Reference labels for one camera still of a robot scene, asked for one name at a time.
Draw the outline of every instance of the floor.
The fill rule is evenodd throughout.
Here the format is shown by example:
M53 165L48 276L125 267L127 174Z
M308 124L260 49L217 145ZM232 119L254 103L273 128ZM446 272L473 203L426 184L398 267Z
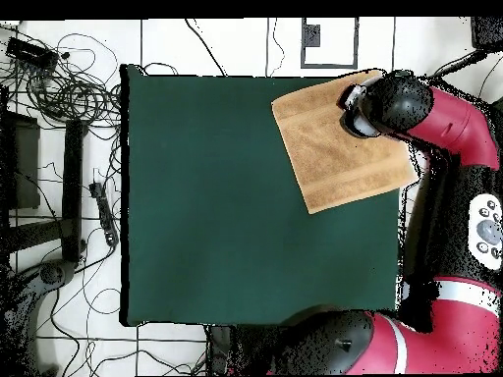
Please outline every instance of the floor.
M321 25L324 38L345 39L323 43L315 54L307 55L312 63L345 64L353 52L353 19L308 19L310 25ZM417 74L432 73L447 61L472 50L468 18L360 18L358 69L408 68ZM334 77L353 70L301 69L301 19L260 18L229 20L190 20L194 30L209 45L216 61L230 76L265 75L277 77ZM220 71L197 36L183 19L147 21L56 21L23 22L20 32L43 40L55 47L68 48L69 62L87 68L94 76L107 80L112 88L119 82L117 63L169 64L179 74L219 75ZM0 56L5 51L11 32L0 28ZM478 93L483 78L499 59L491 56L473 68L446 78L456 87ZM151 74L172 74L169 66L151 65ZM493 101L503 95L499 76L501 68L488 79L482 98ZM26 107L26 96L11 104L23 114L43 119ZM110 128L99 134L113 134ZM57 175L63 169L64 133L44 130L39 147L39 185L56 215L61 214L61 184ZM84 184L91 184L105 175L111 152L111 140L88 135L84 143ZM114 177L115 187L107 190L111 204L120 198L120 176ZM404 207L408 212L414 204L415 190L407 195ZM115 205L118 213L120 201ZM12 225L41 221L51 213L44 204L36 210L12 212ZM108 251L97 220L97 206L89 193L83 197L83 237L89 238L87 264L101 259ZM23 270L50 250L58 255L58 243L47 243L12 255L11 264ZM120 247L108 259L78 275L61 291L55 321L61 329L77 338L80 351L67 369L66 375L88 377L86 357L91 352L91 368L99 376L164 375L171 366L186 363L194 366L204 353L205 334L201 326L148 323L138 328L125 328L118 321L120 284ZM42 363L57 363L59 375L76 353L76 342L62 335L50 322L55 294L43 301L37 318L37 347Z

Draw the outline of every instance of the black box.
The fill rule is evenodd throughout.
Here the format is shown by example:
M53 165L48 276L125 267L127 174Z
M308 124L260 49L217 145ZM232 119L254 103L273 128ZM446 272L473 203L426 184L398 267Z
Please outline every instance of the black box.
M486 52L503 51L503 18L472 18L472 46Z

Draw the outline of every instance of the red robot arm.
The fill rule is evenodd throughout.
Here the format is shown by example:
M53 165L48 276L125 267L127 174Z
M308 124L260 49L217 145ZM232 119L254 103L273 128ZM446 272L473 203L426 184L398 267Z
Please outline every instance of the red robot arm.
M411 73L392 73L362 91L346 119L359 119L350 131L428 143L457 161L443 180L434 224L423 224L429 239L422 276L408 282L411 290L435 286L432 330L420 333L380 313L311 317L284 339L274 373L492 372L498 367L502 284L498 134L483 105ZM365 129L362 120L369 124Z

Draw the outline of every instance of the green tabletop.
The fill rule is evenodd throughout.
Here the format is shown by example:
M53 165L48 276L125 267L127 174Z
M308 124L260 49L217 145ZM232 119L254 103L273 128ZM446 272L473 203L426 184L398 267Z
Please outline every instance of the green tabletop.
M126 74L129 325L394 308L398 191L307 214L272 115L330 79Z

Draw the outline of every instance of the towel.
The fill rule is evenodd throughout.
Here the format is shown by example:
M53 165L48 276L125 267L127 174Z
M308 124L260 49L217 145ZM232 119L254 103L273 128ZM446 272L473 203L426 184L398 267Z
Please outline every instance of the towel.
M272 112L309 214L404 187L418 179L407 145L394 138L351 136L338 101L371 70L283 95Z

